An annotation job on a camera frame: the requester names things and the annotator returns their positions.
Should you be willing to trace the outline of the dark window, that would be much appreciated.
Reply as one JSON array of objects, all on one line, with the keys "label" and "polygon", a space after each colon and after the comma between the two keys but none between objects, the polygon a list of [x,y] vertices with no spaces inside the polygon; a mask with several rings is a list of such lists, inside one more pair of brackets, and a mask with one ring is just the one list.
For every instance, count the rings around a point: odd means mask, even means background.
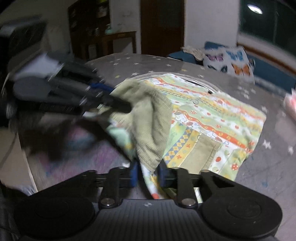
[{"label": "dark window", "polygon": [[295,56],[295,1],[240,1],[239,28]]}]

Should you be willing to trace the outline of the blue sofa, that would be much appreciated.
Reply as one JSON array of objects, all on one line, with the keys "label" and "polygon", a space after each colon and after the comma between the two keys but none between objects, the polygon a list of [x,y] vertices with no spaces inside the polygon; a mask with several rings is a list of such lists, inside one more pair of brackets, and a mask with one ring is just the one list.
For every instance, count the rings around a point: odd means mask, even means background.
[{"label": "blue sofa", "polygon": [[[207,41],[204,47],[205,50],[216,50],[226,46]],[[192,54],[185,53],[183,50],[171,53],[167,57],[201,66],[203,65],[203,61],[197,60]],[[269,64],[252,54],[247,54],[247,57],[251,62],[256,85],[282,96],[285,96],[286,92],[291,93],[292,89],[295,90],[295,74],[286,73],[283,69],[277,68],[274,64]]]}]

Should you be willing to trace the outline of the pink tissue box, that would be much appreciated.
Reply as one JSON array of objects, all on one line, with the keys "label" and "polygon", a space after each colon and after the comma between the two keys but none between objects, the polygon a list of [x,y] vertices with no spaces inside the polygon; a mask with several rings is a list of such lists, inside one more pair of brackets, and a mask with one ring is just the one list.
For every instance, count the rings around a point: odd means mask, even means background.
[{"label": "pink tissue box", "polygon": [[292,89],[291,94],[285,95],[283,105],[287,113],[296,121],[296,92]]}]

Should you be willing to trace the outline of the colourful patterned child garment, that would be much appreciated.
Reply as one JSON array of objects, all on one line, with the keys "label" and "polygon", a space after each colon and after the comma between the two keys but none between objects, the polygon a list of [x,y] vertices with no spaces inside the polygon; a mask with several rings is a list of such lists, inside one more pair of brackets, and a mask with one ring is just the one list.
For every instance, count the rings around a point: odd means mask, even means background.
[{"label": "colourful patterned child garment", "polygon": [[124,114],[100,105],[96,113],[111,122],[107,131],[129,157],[138,157],[144,182],[154,199],[175,195],[160,187],[160,161],[192,174],[206,169],[234,180],[254,151],[266,115],[228,94],[208,92],[176,74],[126,79],[112,93],[129,101]]}]

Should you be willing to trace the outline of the dark wooden door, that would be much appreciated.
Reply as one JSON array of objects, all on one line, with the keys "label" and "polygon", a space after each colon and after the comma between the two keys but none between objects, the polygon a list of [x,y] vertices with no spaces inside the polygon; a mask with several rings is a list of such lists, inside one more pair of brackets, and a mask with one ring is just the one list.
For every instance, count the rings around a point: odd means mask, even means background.
[{"label": "dark wooden door", "polygon": [[184,45],[185,1],[140,1],[141,52],[166,57]]}]

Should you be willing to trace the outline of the cream crocheted cloth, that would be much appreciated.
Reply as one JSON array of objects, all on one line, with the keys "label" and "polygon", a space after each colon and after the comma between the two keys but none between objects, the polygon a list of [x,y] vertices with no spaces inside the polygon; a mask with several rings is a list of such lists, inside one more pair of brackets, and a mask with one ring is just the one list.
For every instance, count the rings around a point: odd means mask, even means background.
[{"label": "cream crocheted cloth", "polygon": [[181,49],[184,53],[193,55],[194,58],[198,61],[202,61],[205,57],[204,52],[200,49],[196,49],[191,46],[183,46]]}]

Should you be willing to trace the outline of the butterfly print pillow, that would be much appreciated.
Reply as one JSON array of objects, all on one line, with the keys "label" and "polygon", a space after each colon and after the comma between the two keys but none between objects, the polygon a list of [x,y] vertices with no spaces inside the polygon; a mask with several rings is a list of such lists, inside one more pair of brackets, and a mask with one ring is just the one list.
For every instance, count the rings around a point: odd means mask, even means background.
[{"label": "butterfly print pillow", "polygon": [[249,61],[243,47],[219,47],[204,50],[203,65],[246,82],[254,83],[254,65]]}]

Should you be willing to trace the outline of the wooden side table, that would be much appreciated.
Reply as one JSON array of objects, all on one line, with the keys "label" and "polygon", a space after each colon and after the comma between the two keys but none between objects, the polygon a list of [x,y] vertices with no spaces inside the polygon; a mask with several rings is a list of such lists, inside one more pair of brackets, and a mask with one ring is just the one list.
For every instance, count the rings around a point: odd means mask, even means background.
[{"label": "wooden side table", "polygon": [[101,37],[103,56],[117,52],[137,53],[136,31],[116,32]]}]

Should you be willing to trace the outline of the dark wooden shelf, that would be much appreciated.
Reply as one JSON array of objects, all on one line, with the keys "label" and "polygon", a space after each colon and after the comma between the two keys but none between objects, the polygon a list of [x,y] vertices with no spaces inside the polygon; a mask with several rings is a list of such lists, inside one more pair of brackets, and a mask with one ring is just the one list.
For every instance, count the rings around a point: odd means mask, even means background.
[{"label": "dark wooden shelf", "polygon": [[68,22],[74,57],[89,61],[100,56],[100,38],[110,24],[109,1],[76,1],[68,8]]}]

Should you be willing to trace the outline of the round induction cooktop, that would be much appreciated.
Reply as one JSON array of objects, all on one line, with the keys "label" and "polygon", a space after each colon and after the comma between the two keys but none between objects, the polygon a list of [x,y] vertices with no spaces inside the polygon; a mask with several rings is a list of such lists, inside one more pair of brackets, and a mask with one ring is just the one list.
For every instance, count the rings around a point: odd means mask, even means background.
[{"label": "round induction cooktop", "polygon": [[210,83],[210,82],[208,82],[208,81],[206,81],[206,80],[204,80],[202,78],[193,77],[193,76],[185,75],[185,74],[182,74],[182,73],[174,73],[174,72],[149,72],[149,73],[145,73],[145,74],[134,76],[133,79],[135,79],[137,81],[144,81],[144,80],[149,79],[149,78],[158,77],[158,76],[166,75],[166,74],[168,74],[170,76],[175,75],[175,76],[183,79],[186,82],[190,82],[192,84],[199,85],[199,86],[202,86],[204,88],[207,88],[212,93],[222,92],[223,91],[219,87],[217,87],[216,85],[214,85],[214,84],[212,84],[212,83]]}]

